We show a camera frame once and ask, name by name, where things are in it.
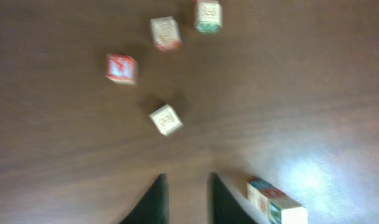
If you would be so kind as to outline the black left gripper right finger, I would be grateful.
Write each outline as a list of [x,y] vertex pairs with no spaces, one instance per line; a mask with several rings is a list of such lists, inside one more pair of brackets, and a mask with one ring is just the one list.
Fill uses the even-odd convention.
[[208,177],[208,212],[212,224],[258,224],[215,172]]

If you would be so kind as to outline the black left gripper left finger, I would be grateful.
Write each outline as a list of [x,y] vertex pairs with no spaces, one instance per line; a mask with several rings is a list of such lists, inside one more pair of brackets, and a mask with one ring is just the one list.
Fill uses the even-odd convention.
[[168,224],[167,175],[160,174],[136,206],[119,224]]

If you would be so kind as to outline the wooden block yellow side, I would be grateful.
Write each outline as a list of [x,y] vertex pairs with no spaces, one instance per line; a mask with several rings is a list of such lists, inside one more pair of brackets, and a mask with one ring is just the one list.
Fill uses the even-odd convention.
[[262,210],[267,206],[268,197],[264,194],[265,190],[274,187],[263,179],[253,179],[247,182],[247,197],[250,203],[257,209]]

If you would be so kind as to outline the wooden block blue side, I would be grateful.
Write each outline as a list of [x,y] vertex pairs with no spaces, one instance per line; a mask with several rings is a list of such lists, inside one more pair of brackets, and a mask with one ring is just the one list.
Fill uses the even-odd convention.
[[265,216],[268,216],[269,201],[274,198],[285,197],[286,194],[277,188],[258,189],[256,207]]

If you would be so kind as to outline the green letter V block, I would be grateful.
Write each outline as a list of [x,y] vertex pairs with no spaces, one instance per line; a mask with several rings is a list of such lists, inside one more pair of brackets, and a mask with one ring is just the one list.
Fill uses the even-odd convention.
[[268,219],[272,224],[308,224],[308,212],[290,197],[273,198],[269,201]]

